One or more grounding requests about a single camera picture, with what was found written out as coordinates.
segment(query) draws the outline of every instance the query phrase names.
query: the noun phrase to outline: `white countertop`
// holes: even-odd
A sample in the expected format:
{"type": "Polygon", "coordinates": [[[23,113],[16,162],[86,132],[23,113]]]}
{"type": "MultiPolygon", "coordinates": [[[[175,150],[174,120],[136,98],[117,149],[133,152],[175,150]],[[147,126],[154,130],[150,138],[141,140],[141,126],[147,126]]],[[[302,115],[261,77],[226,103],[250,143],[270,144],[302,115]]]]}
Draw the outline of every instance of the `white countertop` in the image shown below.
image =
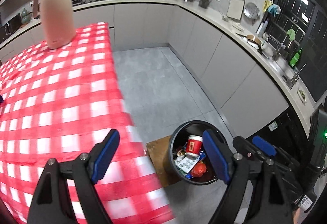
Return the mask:
{"type": "MultiPolygon", "coordinates": [[[[218,29],[220,29],[222,32],[227,34],[229,37],[231,37],[233,40],[238,42],[239,45],[243,47],[256,61],[261,64],[266,71],[272,76],[272,78],[275,80],[275,82],[279,85],[283,93],[286,95],[288,100],[290,101],[291,105],[293,106],[295,112],[297,113],[303,128],[305,130],[306,135],[309,135],[309,129],[310,129],[310,116],[314,110],[313,104],[310,102],[309,99],[307,99],[307,103],[303,104],[300,100],[297,89],[300,88],[306,92],[306,94],[309,96],[308,89],[305,87],[303,82],[299,80],[292,90],[290,90],[286,83],[283,81],[281,76],[276,73],[276,71],[271,67],[271,65],[266,61],[265,58],[263,58],[253,47],[251,47],[249,44],[245,43],[236,33],[240,33],[236,28],[233,27],[232,22],[225,22],[221,19],[221,14],[218,11],[213,10],[212,8],[203,9],[198,6],[198,1],[195,1],[193,3],[191,2],[184,2],[183,0],[105,0],[105,1],[99,1],[99,2],[93,2],[88,4],[83,4],[79,6],[73,7],[73,10],[81,10],[84,8],[94,7],[94,6],[102,6],[102,5],[109,5],[109,4],[119,4],[119,3],[161,3],[161,4],[173,4],[178,5],[196,15],[203,18],[204,20],[208,21],[212,25],[216,26],[218,29]]],[[[19,36],[20,34],[24,33],[25,31],[29,30],[30,28],[38,25],[41,23],[41,20],[33,19],[29,24],[27,24],[25,27],[19,29],[16,31],[11,37],[9,37],[7,40],[5,40],[2,44],[0,44],[0,49],[12,41],[14,38],[19,36]]],[[[246,29],[242,33],[244,35],[252,34],[246,29]]]]}

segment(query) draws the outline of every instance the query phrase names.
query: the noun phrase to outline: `white paper label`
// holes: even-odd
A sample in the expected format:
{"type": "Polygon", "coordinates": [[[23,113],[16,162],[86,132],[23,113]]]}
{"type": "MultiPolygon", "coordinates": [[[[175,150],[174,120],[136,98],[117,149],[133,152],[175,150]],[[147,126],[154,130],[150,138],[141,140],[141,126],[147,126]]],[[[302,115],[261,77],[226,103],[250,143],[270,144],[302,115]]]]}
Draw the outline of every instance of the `white paper label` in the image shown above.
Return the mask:
{"type": "Polygon", "coordinates": [[[186,156],[182,161],[178,162],[176,166],[184,172],[189,173],[199,160],[200,155],[196,159],[186,156]]]}
{"type": "Polygon", "coordinates": [[[268,125],[268,127],[269,127],[270,132],[272,132],[272,131],[274,131],[276,128],[278,128],[278,125],[277,125],[277,123],[276,123],[276,121],[275,121],[275,122],[271,123],[270,125],[268,125]]]}
{"type": "Polygon", "coordinates": [[[301,200],[300,204],[298,205],[298,207],[303,211],[306,211],[311,205],[312,205],[311,199],[305,195],[301,200]]]}

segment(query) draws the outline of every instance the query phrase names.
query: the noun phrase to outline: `tablecloth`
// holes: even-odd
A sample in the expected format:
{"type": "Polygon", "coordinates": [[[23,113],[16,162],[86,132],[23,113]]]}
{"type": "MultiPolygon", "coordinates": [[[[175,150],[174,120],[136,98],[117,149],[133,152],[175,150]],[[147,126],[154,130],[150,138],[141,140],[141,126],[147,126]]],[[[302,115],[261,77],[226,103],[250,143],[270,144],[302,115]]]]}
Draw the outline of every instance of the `tablecloth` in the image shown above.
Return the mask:
{"type": "MultiPolygon", "coordinates": [[[[106,23],[79,28],[67,45],[31,46],[0,67],[0,197],[25,223],[49,158],[59,162],[89,152],[111,128],[120,145],[96,190],[120,223],[164,223],[174,218],[117,84],[106,23]]],[[[74,181],[69,192],[86,223],[74,181]]]]}

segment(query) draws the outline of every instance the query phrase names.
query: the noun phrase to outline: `pitcher handle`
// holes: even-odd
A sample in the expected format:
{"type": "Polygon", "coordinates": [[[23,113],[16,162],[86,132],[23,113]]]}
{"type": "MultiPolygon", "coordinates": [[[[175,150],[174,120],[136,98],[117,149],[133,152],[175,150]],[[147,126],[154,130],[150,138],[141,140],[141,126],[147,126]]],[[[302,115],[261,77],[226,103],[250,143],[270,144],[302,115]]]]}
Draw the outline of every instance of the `pitcher handle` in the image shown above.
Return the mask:
{"type": "Polygon", "coordinates": [[[33,18],[36,18],[38,16],[38,5],[39,5],[39,0],[34,0],[33,1],[33,18]]]}

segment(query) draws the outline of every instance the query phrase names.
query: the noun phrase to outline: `blue gripper pad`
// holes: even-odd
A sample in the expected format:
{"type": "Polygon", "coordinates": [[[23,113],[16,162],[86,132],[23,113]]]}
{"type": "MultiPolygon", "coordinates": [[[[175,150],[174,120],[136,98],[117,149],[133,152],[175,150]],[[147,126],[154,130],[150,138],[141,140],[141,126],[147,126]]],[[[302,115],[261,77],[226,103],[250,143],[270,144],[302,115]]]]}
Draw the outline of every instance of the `blue gripper pad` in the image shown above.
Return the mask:
{"type": "Polygon", "coordinates": [[[228,184],[231,177],[228,173],[228,164],[226,159],[217,146],[217,144],[220,142],[215,142],[216,140],[213,139],[208,130],[203,132],[202,138],[203,147],[208,155],[212,167],[214,168],[217,178],[224,181],[225,184],[228,184]]]}
{"type": "Polygon", "coordinates": [[[263,138],[259,137],[258,135],[256,135],[255,137],[252,138],[252,143],[256,147],[261,149],[264,153],[266,153],[268,156],[275,156],[277,154],[274,146],[271,145],[270,143],[268,143],[263,138]]]}
{"type": "Polygon", "coordinates": [[[98,158],[94,162],[93,174],[91,177],[91,181],[94,184],[96,184],[98,180],[103,179],[109,167],[109,164],[113,158],[113,155],[115,154],[119,145],[119,141],[120,141],[119,132],[117,130],[111,130],[111,131],[114,132],[110,136],[109,140],[104,144],[102,151],[100,152],[98,158]]]}

